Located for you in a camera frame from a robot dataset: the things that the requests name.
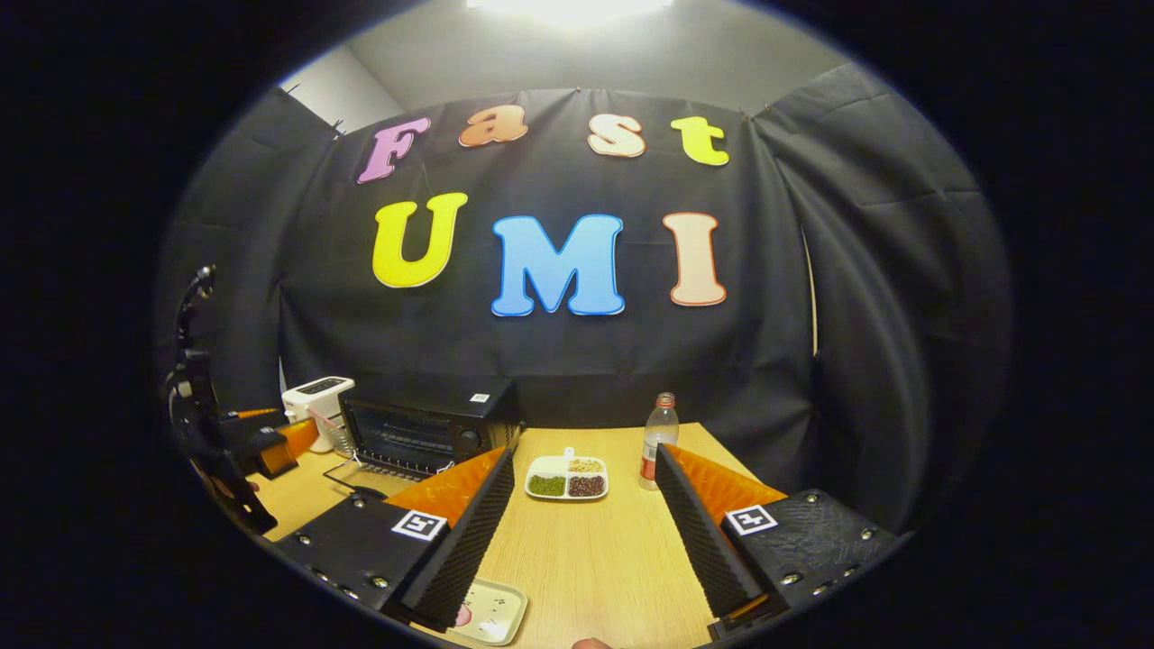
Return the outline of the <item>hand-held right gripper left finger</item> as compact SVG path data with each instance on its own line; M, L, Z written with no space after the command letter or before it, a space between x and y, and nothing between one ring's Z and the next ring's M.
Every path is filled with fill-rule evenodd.
M396 497L352 493L275 545L360 607L444 632L457 624L514 483L514 452L502 446Z

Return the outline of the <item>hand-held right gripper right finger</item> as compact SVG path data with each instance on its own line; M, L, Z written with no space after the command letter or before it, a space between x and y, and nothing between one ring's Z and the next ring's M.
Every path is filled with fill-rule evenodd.
M729 644L832 599L902 549L902 536L819 488L790 497L677 446L655 452L668 506L713 622Z

